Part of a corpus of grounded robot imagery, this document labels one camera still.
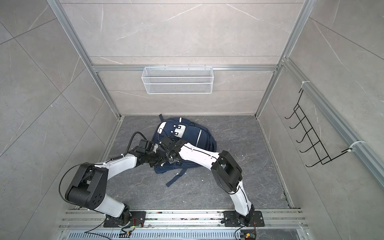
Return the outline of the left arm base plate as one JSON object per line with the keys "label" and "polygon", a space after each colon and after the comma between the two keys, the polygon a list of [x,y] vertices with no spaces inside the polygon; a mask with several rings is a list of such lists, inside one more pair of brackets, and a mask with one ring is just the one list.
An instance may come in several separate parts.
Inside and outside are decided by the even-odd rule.
{"label": "left arm base plate", "polygon": [[124,212],[120,217],[106,216],[104,228],[142,227],[146,220],[145,211]]}

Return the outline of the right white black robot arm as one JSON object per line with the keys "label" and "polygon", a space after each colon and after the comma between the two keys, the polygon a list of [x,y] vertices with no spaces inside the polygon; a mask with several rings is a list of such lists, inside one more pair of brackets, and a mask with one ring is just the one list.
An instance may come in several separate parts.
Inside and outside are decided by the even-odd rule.
{"label": "right white black robot arm", "polygon": [[195,147],[185,140],[168,137],[160,141],[160,147],[165,150],[170,165],[175,169],[181,169],[180,173],[167,183],[168,187],[188,169],[196,165],[204,167],[212,172],[218,186],[230,195],[239,224],[249,226],[253,222],[255,208],[244,190],[242,169],[229,152],[210,152]]}

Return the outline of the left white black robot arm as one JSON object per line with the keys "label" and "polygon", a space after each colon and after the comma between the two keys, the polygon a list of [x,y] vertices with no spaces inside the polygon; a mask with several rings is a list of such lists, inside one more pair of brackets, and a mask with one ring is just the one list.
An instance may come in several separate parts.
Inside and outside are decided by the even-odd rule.
{"label": "left white black robot arm", "polygon": [[107,183],[112,177],[138,167],[149,164],[151,168],[163,164],[166,160],[164,151],[159,150],[159,145],[140,140],[138,146],[131,149],[135,132],[130,139],[126,151],[101,163],[82,163],[78,168],[65,194],[60,197],[69,204],[87,208],[106,215],[107,222],[116,226],[126,226],[131,221],[130,207],[107,195]]}

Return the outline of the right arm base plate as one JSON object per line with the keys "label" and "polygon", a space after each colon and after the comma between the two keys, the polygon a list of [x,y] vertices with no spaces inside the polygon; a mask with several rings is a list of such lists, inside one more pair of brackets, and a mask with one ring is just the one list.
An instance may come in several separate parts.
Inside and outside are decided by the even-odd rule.
{"label": "right arm base plate", "polygon": [[226,227],[264,227],[264,217],[260,211],[251,211],[246,217],[236,211],[224,211],[221,224]]}

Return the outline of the navy blue student backpack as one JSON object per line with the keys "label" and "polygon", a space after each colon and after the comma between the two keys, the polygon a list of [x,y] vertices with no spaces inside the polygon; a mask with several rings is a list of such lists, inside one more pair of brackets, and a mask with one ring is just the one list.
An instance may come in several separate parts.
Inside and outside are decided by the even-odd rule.
{"label": "navy blue student backpack", "polygon": [[[169,137],[171,139],[185,140],[193,146],[206,151],[217,151],[217,142],[206,127],[182,117],[169,118],[165,120],[162,115],[159,115],[159,118],[161,123],[158,125],[157,130],[153,135],[152,142],[159,144],[163,137]],[[157,174],[163,174],[172,170],[181,170],[178,175],[166,183],[166,186],[170,187],[180,177],[182,177],[187,170],[199,167],[200,165],[197,163],[183,160],[176,163],[166,162],[155,167],[154,170]]]}

